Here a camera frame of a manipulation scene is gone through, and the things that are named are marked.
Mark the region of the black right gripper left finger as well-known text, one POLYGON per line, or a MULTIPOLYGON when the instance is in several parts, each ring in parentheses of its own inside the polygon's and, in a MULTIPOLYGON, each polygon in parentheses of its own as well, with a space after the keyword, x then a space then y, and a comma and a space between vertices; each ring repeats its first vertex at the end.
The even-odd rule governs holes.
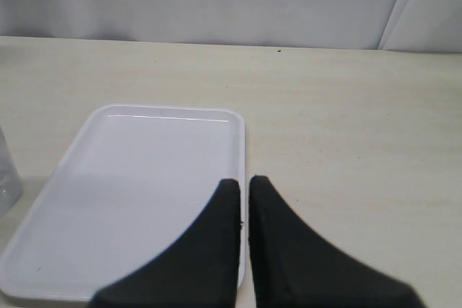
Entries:
POLYGON ((185 232, 155 259, 98 290, 91 307, 234 307, 240 264, 240 187, 219 182, 185 232))

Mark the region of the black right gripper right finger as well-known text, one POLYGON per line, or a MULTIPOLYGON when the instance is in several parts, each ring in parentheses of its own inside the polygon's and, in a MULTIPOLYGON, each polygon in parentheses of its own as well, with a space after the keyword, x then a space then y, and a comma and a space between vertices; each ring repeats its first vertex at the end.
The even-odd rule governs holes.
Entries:
POLYGON ((249 185, 248 244, 257 307, 423 307, 407 283, 322 238, 270 179, 249 185))

